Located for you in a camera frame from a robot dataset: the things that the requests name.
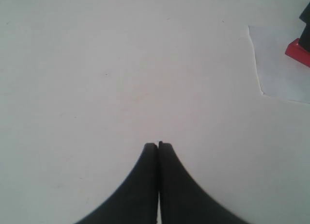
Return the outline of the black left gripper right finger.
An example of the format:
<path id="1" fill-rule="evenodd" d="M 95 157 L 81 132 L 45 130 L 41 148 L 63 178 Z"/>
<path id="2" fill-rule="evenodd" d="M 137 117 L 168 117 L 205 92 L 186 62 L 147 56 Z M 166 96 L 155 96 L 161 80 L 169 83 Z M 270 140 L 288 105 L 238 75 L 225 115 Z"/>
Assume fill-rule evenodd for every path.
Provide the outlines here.
<path id="1" fill-rule="evenodd" d="M 159 142 L 160 212 L 163 224 L 245 224 L 190 176 L 169 143 Z"/>

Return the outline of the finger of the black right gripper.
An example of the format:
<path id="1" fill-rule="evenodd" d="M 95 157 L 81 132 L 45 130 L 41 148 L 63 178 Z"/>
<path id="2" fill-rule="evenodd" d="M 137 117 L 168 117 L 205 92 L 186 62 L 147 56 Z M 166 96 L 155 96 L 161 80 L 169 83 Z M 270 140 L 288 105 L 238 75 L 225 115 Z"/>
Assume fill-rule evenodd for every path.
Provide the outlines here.
<path id="1" fill-rule="evenodd" d="M 310 3 L 300 15 L 300 20 L 304 22 L 305 28 L 299 38 L 299 45 L 302 48 L 310 48 Z"/>

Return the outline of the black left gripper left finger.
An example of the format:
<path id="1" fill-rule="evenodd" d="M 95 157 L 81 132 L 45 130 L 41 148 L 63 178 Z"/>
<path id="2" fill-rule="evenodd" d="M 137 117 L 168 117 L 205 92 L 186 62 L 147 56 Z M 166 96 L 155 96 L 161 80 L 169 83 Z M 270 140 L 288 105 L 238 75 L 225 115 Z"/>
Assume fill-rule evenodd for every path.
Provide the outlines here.
<path id="1" fill-rule="evenodd" d="M 158 185 L 158 147 L 147 143 L 119 188 L 78 223 L 156 224 Z"/>

